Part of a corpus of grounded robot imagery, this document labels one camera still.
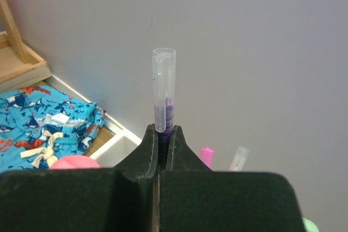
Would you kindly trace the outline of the red clear-cap pen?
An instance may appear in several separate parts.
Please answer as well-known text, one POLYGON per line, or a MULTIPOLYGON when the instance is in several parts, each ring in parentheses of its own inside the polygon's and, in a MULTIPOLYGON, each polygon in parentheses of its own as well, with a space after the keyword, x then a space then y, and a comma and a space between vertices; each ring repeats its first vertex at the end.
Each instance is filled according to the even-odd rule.
POLYGON ((243 169, 249 152, 250 151, 247 148, 239 146, 229 167, 229 171, 240 172, 243 169))

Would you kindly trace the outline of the dark purple pen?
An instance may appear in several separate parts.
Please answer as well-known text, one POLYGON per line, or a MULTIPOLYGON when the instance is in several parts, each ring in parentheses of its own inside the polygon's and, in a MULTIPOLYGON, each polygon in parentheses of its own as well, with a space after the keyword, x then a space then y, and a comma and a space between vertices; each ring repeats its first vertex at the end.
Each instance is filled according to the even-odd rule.
POLYGON ((158 133, 159 164, 165 166, 173 130, 176 51, 157 48, 153 51, 154 125, 158 133))

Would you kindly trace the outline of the purple cap white marker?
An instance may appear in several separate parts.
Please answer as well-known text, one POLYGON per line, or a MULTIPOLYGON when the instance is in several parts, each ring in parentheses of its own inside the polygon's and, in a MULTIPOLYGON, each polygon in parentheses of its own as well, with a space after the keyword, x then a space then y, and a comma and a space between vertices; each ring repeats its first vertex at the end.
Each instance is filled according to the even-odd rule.
POLYGON ((210 147, 203 147, 201 149, 200 159, 209 168, 212 167, 214 150, 210 147))

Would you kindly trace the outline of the mint grey highlighter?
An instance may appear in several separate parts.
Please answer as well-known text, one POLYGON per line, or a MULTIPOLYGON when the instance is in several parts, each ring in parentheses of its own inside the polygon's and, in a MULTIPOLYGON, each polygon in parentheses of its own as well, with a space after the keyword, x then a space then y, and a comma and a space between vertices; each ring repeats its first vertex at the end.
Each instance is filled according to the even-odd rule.
POLYGON ((302 221, 306 232, 319 232, 319 228, 311 220, 303 217, 302 221))

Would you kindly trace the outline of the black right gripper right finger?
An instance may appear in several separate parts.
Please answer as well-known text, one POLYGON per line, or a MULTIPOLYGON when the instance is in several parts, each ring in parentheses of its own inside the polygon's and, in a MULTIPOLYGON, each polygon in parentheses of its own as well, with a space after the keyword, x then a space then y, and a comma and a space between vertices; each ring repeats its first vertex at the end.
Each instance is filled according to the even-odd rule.
POLYGON ((288 180, 207 167, 175 126, 160 179, 160 231, 304 231, 288 180))

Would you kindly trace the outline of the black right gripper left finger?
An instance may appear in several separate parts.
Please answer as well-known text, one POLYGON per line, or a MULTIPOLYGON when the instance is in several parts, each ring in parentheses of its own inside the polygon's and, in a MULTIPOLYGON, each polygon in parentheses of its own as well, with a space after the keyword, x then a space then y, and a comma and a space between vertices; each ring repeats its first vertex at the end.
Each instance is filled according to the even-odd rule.
POLYGON ((151 231, 158 137, 111 168, 1 174, 1 231, 151 231))

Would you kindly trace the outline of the pink lid pen tube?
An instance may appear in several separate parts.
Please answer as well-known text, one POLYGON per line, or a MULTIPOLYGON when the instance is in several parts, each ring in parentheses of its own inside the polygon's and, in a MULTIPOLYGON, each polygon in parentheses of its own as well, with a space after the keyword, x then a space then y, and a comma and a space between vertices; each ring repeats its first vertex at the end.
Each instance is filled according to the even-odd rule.
POLYGON ((97 161, 84 155, 69 155, 58 159, 50 170, 101 168, 97 161))

